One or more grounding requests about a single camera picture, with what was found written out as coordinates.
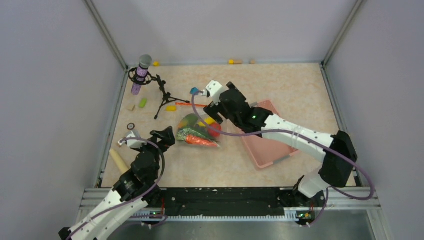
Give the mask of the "toy red tomato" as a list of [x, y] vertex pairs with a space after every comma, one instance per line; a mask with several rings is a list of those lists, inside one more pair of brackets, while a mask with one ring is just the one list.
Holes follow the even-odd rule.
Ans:
[[221, 135], [220, 132], [222, 130], [222, 126], [217, 122], [214, 122], [210, 124], [209, 126], [210, 128], [208, 128], [207, 130], [208, 134], [213, 138], [218, 138]]

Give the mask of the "toy green cucumber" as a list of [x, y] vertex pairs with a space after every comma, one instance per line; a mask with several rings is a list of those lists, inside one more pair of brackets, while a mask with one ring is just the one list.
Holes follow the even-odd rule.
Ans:
[[208, 131], [204, 127], [186, 127], [178, 130], [184, 136], [193, 135], [195, 137], [200, 137], [203, 139], [212, 139], [208, 134]]

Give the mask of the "toy banana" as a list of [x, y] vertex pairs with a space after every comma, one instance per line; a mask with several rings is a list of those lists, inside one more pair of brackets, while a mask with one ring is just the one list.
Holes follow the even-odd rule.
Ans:
[[216, 121], [213, 118], [207, 117], [207, 118], [203, 118], [202, 120], [199, 120], [197, 124], [200, 127], [206, 127], [206, 125], [212, 125], [215, 122]]

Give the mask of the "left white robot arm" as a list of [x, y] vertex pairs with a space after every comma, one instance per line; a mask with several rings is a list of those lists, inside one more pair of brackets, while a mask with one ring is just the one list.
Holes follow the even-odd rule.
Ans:
[[83, 220], [59, 231], [60, 239], [106, 240], [136, 212], [160, 202], [159, 182], [166, 166], [164, 153], [176, 139], [172, 126], [152, 130], [150, 135], [143, 139], [132, 132], [119, 140], [120, 144], [138, 152], [135, 160]]

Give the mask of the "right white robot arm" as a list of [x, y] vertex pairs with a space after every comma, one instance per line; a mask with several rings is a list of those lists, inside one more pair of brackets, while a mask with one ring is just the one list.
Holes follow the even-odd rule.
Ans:
[[223, 86], [212, 80], [198, 94], [211, 100], [203, 110], [217, 123], [229, 120], [246, 136], [281, 142], [321, 163], [295, 185], [293, 200], [297, 205], [307, 206], [316, 194], [328, 187], [346, 186], [358, 158], [346, 132], [339, 130], [329, 134], [311, 130], [263, 107], [251, 106], [231, 82]]

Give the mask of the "clear orange zip bag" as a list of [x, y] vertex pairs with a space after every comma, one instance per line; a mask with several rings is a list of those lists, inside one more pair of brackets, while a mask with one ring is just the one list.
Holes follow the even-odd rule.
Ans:
[[181, 107], [182, 117], [176, 126], [176, 141], [200, 147], [220, 147], [222, 124], [203, 111], [203, 104], [195, 106], [197, 112], [194, 112], [191, 103], [177, 105]]

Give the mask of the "pink plastic basket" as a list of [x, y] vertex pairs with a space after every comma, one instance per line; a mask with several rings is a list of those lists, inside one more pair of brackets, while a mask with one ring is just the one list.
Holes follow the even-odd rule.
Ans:
[[256, 135], [243, 136], [240, 139], [257, 170], [276, 165], [300, 152], [282, 142]]

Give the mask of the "toy mango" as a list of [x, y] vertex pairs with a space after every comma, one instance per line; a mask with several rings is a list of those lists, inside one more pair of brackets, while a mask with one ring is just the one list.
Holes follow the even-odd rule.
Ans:
[[194, 128], [199, 121], [199, 116], [195, 113], [186, 115], [177, 125], [178, 129]]

